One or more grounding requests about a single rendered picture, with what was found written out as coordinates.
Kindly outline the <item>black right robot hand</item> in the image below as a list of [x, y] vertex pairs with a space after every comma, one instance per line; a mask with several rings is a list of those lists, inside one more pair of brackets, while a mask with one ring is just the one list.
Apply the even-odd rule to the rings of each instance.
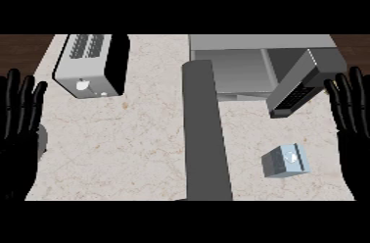
[[370, 74], [351, 67], [324, 81], [336, 125], [342, 178], [355, 201], [370, 201]]

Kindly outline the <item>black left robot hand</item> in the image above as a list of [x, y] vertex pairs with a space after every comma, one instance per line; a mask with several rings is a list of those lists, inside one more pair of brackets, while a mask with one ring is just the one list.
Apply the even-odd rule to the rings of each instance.
[[47, 82], [0, 76], [0, 201], [25, 201], [37, 180], [38, 125]]

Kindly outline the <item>pale blue milk carton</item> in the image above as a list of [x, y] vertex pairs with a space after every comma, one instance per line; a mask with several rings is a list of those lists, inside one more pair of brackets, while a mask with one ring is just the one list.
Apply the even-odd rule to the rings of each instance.
[[268, 178], [285, 178], [311, 171], [305, 149], [298, 143], [277, 146], [261, 156], [261, 165]]

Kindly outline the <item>grey microwave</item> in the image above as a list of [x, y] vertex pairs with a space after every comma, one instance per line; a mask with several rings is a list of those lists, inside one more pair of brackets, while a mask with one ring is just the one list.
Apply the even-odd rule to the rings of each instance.
[[264, 101], [274, 119], [289, 117], [347, 71], [326, 34], [192, 34], [189, 58], [208, 61], [221, 101]]

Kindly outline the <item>silver toaster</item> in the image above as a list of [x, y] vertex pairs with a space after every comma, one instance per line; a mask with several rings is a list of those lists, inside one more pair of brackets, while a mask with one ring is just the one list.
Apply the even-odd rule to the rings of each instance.
[[124, 93], [130, 39], [127, 34], [68, 34], [52, 79], [78, 99]]

